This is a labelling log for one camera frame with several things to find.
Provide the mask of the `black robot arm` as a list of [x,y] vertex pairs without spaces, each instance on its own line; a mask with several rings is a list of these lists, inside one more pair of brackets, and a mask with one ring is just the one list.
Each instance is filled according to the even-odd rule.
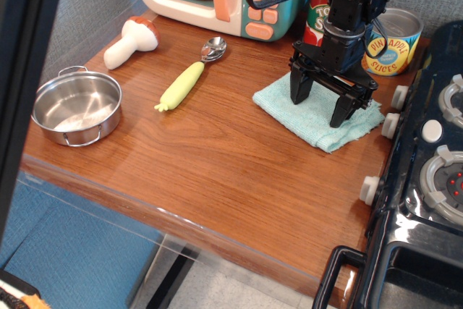
[[338,128],[358,109],[366,109],[377,82],[362,68],[373,28],[384,33],[378,16],[388,0],[328,0],[320,46],[297,41],[290,59],[290,97],[299,104],[317,82],[338,94],[330,126]]

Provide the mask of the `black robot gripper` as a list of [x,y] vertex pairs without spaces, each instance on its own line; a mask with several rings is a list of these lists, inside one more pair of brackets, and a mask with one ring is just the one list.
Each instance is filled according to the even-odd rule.
[[378,88],[361,63],[373,26],[361,24],[355,30],[342,30],[329,21],[325,25],[320,46],[293,43],[290,98],[295,105],[302,103],[310,95],[313,80],[320,82],[340,95],[330,121],[332,128],[339,128],[356,110],[371,104],[372,94]]

